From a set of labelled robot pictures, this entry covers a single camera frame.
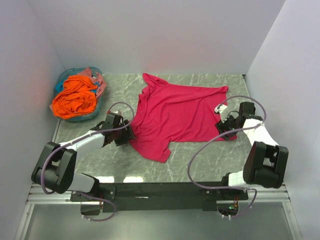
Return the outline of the red t shirt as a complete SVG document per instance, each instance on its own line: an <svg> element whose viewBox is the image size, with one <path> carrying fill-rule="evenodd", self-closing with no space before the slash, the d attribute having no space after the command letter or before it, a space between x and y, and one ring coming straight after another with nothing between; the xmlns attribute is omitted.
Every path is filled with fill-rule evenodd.
<svg viewBox="0 0 320 240"><path fill-rule="evenodd" d="M171 142L207 142L219 135L214 109L226 100L228 86L177 85L148 73L142 78L147 86L138 96L130 141L142 157L165 163Z"/></svg>

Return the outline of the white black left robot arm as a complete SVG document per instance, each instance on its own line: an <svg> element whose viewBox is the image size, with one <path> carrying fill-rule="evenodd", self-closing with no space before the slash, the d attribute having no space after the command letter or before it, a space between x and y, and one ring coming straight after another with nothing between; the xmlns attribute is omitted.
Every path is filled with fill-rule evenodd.
<svg viewBox="0 0 320 240"><path fill-rule="evenodd" d="M116 112L108 111L104 121L73 140L48 142L32 171L31 181L45 188L49 194L67 191L82 192L88 201L101 196L100 181L85 173L76 173L76 163L90 151L114 142L127 144L135 138L130 121Z"/></svg>

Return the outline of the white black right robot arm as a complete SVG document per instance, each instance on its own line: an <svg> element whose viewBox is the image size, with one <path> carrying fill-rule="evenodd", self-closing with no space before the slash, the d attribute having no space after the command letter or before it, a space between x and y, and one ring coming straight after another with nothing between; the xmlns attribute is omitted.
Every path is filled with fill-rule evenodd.
<svg viewBox="0 0 320 240"><path fill-rule="evenodd" d="M220 134L241 129L251 145L243 170L230 173L228 182L219 187L221 197L230 200L237 194L237 187L250 185L280 188L284 180L289 150L280 146L270 136L263 118L256 115L255 104L240 103L237 117L234 117L224 104L217 106L214 112L220 115L220 121L215 124Z"/></svg>

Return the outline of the teal plastic laundry basket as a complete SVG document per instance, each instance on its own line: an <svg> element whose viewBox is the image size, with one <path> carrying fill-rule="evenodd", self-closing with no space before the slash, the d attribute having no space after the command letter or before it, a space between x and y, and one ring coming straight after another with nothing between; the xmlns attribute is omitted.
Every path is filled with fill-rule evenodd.
<svg viewBox="0 0 320 240"><path fill-rule="evenodd" d="M106 88L100 69L92 66L71 68L60 75L54 87L56 96L49 107L61 120L88 121L100 112Z"/></svg>

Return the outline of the pink t shirt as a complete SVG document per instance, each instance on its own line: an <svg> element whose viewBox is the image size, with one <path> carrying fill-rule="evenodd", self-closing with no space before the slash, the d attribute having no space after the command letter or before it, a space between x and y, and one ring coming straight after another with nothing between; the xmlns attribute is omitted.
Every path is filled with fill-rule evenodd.
<svg viewBox="0 0 320 240"><path fill-rule="evenodd" d="M97 86L97 89L95 90L95 96L97 99L103 95L107 88L107 83L104 81L102 73L98 68L87 67L78 72L77 75L89 77L92 83Z"/></svg>

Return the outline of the orange t shirt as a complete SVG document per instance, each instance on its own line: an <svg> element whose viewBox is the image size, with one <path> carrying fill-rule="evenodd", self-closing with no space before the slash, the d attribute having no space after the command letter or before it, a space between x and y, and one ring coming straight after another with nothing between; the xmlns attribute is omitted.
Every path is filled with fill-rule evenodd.
<svg viewBox="0 0 320 240"><path fill-rule="evenodd" d="M83 75L71 75L63 82L61 91L52 100L53 115L67 120L91 114L96 110L97 98L93 92L97 86Z"/></svg>

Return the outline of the blue garment in basket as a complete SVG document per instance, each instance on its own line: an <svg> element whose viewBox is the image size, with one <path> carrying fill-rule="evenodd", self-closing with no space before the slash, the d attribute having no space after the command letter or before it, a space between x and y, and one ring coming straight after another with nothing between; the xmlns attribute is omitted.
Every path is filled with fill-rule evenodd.
<svg viewBox="0 0 320 240"><path fill-rule="evenodd" d="M63 84L64 84L63 81L59 81L59 82L55 85L54 89L55 89L55 91L56 91L57 93L60 93L60 92L62 92L62 91L64 90Z"/></svg>

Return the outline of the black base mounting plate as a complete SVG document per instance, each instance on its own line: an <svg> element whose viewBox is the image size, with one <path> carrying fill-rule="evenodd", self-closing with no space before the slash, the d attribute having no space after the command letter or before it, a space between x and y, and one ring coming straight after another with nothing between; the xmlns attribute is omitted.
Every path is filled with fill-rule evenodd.
<svg viewBox="0 0 320 240"><path fill-rule="evenodd" d="M203 189L191 182L101 183L96 198L108 200L118 211L217 211L218 201L248 200L237 189Z"/></svg>

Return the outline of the aluminium frame rail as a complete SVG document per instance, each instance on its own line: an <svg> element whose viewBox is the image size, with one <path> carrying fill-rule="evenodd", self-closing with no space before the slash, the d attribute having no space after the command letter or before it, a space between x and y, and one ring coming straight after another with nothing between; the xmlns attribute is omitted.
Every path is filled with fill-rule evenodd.
<svg viewBox="0 0 320 240"><path fill-rule="evenodd" d="M110 198L111 202L114 202L120 197L128 197L134 199L155 199L155 198L182 198L190 197L192 194L190 192L184 193L181 189L178 190L165 190L161 189L156 192L154 186L147 187L141 186L137 190L128 190L127 192L121 193L120 187L115 186L111 183L105 184L108 187L113 187L113 190L108 190L103 194L104 197ZM285 185L280 186L280 188L264 188L262 186L253 186L247 190L238 191L238 199L240 201L254 201L257 203L282 203L290 202L287 188ZM64 193L52 193L46 194L43 192L40 186L32 185L30 192L28 194L26 203L30 205L36 204L67 204L67 203L80 203L85 200L89 200L87 197L82 196L76 191L66 191Z"/></svg>

